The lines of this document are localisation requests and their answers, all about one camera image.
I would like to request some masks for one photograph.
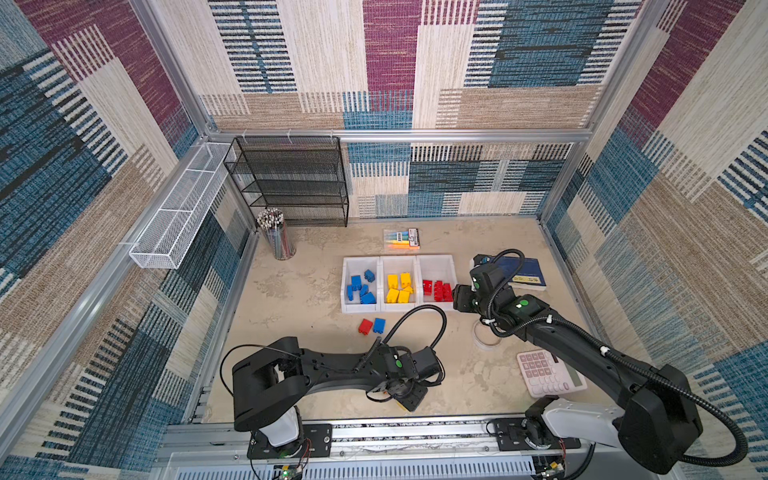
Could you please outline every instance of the calculator display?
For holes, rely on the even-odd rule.
[[[581,379],[579,378],[576,370],[574,370],[573,367],[567,363],[563,363],[565,364],[565,368],[568,370],[568,375],[571,376],[571,381],[574,383],[574,386],[581,386]]]

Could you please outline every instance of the black wire mesh shelf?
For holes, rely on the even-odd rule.
[[[224,162],[254,218],[280,208],[289,225],[346,227],[349,192],[337,137],[236,137]]]

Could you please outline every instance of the yellow block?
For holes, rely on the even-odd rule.
[[[386,302],[387,303],[397,303],[397,299],[400,295],[400,291],[396,288],[389,289],[389,292],[386,294]]]

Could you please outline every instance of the metal mesh rack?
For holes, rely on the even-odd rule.
[[[230,154],[229,144],[206,143],[197,151],[131,248],[138,266],[177,269],[181,265],[227,178],[223,160]]]
[[[224,165],[254,217],[283,211],[289,225],[346,227],[349,193],[336,137],[236,137]]]

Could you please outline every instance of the beige floor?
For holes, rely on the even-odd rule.
[[[477,253],[518,248],[539,259],[547,280],[544,292],[532,292],[570,320],[584,324],[568,292],[536,220],[493,217],[473,220],[438,220],[410,223],[353,223],[347,228],[296,227],[291,235],[296,256],[278,261],[266,242],[260,242],[224,352],[240,343],[269,344],[283,336],[297,336],[302,347],[321,352],[354,353],[368,349],[371,336],[357,333],[362,314],[342,314],[340,283],[343,257],[384,254],[382,230],[418,227],[420,253],[450,253],[460,283],[468,283],[468,265]],[[401,313],[380,313],[387,326]],[[515,355],[536,349],[517,337],[502,341],[491,352],[472,340],[477,315],[448,312],[448,329],[435,351],[445,365],[443,384],[429,390],[419,409],[409,414],[397,402],[374,403],[362,390],[321,392],[304,397],[299,408],[305,419],[344,419],[404,415],[462,415],[525,411],[534,401],[523,383]],[[428,345],[439,329],[432,311],[410,317],[393,339],[416,350]],[[243,348],[227,359],[231,367],[247,355]],[[566,396],[580,402],[610,404],[594,385]],[[232,399],[219,379],[214,383],[206,422],[232,422]]]

